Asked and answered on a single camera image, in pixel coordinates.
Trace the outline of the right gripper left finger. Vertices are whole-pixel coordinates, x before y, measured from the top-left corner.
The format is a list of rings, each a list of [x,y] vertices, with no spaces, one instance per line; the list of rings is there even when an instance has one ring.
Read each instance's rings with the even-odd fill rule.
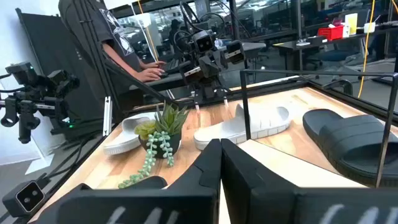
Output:
[[[213,139],[166,189],[85,190],[58,209],[58,224],[214,224],[221,142]]]

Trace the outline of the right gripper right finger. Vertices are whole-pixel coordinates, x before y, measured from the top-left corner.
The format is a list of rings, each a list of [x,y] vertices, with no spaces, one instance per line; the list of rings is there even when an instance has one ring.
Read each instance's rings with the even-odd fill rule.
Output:
[[[398,190],[299,187],[241,145],[221,140],[222,182],[231,223],[398,224]]]

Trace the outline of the grey slide sandal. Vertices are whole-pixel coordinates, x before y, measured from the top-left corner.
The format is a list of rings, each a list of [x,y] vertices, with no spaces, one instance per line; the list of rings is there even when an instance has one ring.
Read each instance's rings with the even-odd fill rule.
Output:
[[[105,145],[104,153],[106,155],[122,154],[140,146],[139,135],[134,133],[135,127],[144,121],[154,118],[154,112],[136,114],[124,119],[121,122],[122,131],[110,143]]]
[[[260,103],[248,104],[251,137],[264,138],[285,131],[291,123],[292,113],[288,107],[267,107]],[[199,150],[206,148],[212,139],[229,139],[235,144],[246,141],[244,107],[239,103],[235,109],[235,117],[218,124],[200,128],[194,135],[195,146]]]

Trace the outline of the black slide sandal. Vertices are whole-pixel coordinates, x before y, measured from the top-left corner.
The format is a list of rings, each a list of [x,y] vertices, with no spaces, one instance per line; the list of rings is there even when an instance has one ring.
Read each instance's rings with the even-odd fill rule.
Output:
[[[303,128],[328,162],[343,176],[374,185],[384,125],[373,115],[344,118],[328,109],[306,112]]]

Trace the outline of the succulent plant in black pot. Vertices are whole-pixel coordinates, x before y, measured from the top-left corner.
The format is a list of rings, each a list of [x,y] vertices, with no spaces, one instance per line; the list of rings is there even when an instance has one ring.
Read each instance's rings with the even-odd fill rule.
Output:
[[[165,104],[163,110],[157,109],[152,119],[142,118],[134,127],[138,142],[143,143],[146,152],[142,168],[136,174],[122,181],[118,187],[125,189],[150,176],[158,159],[166,160],[169,167],[174,166],[174,154],[178,151],[182,138],[182,127],[189,112],[186,107],[175,109]]]

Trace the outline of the black keyboard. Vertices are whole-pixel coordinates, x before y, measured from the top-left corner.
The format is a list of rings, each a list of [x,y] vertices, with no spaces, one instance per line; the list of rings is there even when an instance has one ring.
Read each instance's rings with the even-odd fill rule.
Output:
[[[171,61],[162,65],[161,69],[167,74],[177,73],[177,72],[179,72],[179,63],[180,63],[180,60],[172,59]]]

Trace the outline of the dark grey desk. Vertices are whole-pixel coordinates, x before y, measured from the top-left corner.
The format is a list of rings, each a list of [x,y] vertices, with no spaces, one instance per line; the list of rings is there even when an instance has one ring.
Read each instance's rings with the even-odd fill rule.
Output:
[[[258,51],[265,47],[265,43],[243,42],[243,49],[247,59],[255,57]],[[147,82],[146,85],[155,89],[156,91],[162,91],[185,86],[185,83],[181,77],[181,74],[175,73],[161,80]]]

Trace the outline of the long black desk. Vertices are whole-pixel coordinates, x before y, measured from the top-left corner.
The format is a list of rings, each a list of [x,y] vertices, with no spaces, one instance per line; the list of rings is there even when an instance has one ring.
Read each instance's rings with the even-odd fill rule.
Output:
[[[343,37],[342,39],[327,40],[324,36],[313,36],[307,37],[302,40],[295,40],[290,42],[283,42],[274,44],[273,46],[278,48],[280,53],[285,53],[285,69],[287,70],[287,54],[289,52],[302,51],[303,53],[307,52],[310,49],[320,47],[324,47],[327,45],[333,45],[334,49],[326,52],[322,52],[318,54],[317,57],[320,61],[329,61],[329,62],[342,62],[346,60],[347,57],[356,55],[356,54],[364,54],[365,53],[365,38],[367,36],[386,34],[389,32],[398,32],[398,26],[376,26],[376,30],[373,33],[365,34],[362,30],[362,33],[351,35],[348,37]]]

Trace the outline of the person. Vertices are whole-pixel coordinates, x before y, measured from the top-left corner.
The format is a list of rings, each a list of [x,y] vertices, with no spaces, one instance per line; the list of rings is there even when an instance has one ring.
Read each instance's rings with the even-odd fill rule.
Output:
[[[159,62],[144,63],[124,35],[124,28],[102,2],[58,0],[58,10],[76,52],[81,55],[85,78],[96,99],[113,100],[113,118],[122,121],[143,105],[143,92],[131,90],[138,82],[160,80]]]

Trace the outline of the red bin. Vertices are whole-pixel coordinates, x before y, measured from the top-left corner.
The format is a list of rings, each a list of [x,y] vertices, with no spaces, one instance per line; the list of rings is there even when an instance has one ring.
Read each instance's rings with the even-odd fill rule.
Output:
[[[342,39],[343,29],[344,26],[319,28],[318,35],[324,36],[329,41]]]

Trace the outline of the yellow container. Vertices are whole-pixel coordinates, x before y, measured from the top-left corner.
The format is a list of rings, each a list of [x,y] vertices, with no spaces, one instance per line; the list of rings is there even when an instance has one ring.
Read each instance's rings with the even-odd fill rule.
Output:
[[[348,35],[355,35],[357,29],[358,14],[345,15],[345,26],[348,28]]]

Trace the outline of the black flat panel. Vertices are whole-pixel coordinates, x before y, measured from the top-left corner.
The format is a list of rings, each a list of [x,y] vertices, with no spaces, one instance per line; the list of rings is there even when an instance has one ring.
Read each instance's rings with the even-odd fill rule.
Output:
[[[54,70],[65,70],[79,78],[80,86],[72,90],[65,101],[70,116],[82,122],[101,121],[103,107],[90,88],[88,76],[93,70],[78,55],[69,32],[57,16],[29,14],[16,9],[41,72],[47,76]]]

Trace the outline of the wooden shelf black metal frame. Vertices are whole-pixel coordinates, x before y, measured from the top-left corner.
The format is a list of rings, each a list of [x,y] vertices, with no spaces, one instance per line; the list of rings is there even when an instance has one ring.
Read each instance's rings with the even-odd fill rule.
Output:
[[[251,139],[251,128],[249,127],[249,106],[246,74],[249,70],[240,71],[241,94],[243,98],[244,119],[247,141],[241,144],[244,152],[255,158],[262,165],[285,178],[299,187],[332,187],[332,188],[365,188],[366,186],[355,182],[342,175],[316,166],[310,162],[292,156],[288,153],[274,149]],[[398,73],[391,75],[393,86],[391,87],[388,110],[382,137],[381,152],[379,156],[375,188],[379,187],[382,178],[382,168],[387,152],[387,141],[391,130],[396,95],[398,94]]]

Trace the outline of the silver metal bracket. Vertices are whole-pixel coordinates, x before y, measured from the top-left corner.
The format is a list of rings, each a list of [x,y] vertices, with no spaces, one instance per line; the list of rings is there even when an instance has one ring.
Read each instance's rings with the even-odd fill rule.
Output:
[[[104,99],[104,116],[103,116],[103,136],[108,136],[111,132],[113,102],[110,96]]]

